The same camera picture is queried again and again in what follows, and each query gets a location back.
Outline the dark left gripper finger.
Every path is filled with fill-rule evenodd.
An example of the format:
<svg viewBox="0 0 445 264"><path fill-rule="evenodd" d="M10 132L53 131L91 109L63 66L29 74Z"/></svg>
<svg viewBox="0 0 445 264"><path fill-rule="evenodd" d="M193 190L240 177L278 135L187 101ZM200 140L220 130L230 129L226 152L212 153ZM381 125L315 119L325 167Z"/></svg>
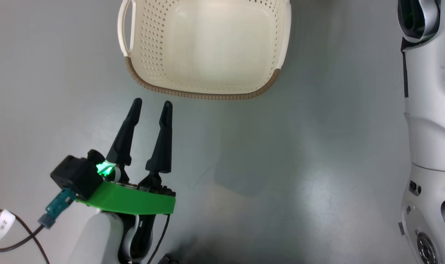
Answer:
<svg viewBox="0 0 445 264"><path fill-rule="evenodd" d="M159 118L159 135L153 154L146 163L146 170L151 174L169 173L172 165L173 139L173 104L166 101Z"/></svg>
<svg viewBox="0 0 445 264"><path fill-rule="evenodd" d="M118 134L107 154L106 161L111 164L124 164L129 166L132 162L130 155L135 126L139 122L142 108L142 99L136 98L124 119Z"/></svg>

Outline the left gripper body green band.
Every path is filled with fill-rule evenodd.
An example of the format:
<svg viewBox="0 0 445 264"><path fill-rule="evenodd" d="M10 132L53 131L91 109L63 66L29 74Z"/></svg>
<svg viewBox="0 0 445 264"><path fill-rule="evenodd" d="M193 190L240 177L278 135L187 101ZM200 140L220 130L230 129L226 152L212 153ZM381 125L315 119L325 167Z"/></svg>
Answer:
<svg viewBox="0 0 445 264"><path fill-rule="evenodd" d="M119 171L116 165L98 164L97 170L98 174L104 178L104 182L89 199L77 198L76 202L103 212L128 215L168 215L174 212L176 193L168 187L152 192L139 190L135 184L107 180L109 176L114 177L115 172Z"/></svg>

